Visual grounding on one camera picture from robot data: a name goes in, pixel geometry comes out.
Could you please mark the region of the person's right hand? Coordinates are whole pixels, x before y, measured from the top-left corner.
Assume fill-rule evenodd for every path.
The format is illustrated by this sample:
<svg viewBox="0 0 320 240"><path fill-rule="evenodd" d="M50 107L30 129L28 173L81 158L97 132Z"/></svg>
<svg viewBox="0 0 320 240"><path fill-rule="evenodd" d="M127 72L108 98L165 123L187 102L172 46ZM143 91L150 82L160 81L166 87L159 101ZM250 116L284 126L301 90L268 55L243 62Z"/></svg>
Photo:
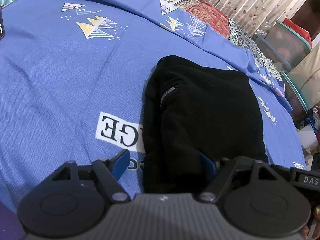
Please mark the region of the person's right hand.
<svg viewBox="0 0 320 240"><path fill-rule="evenodd" d="M319 236L320 236L319 220L320 220L320 209L319 209L319 206L317 206L313 212L313 221L316 221L313 232L310 233L310 230L312 227L305 226L301 231L301 235L306 239L319 239Z"/></svg>

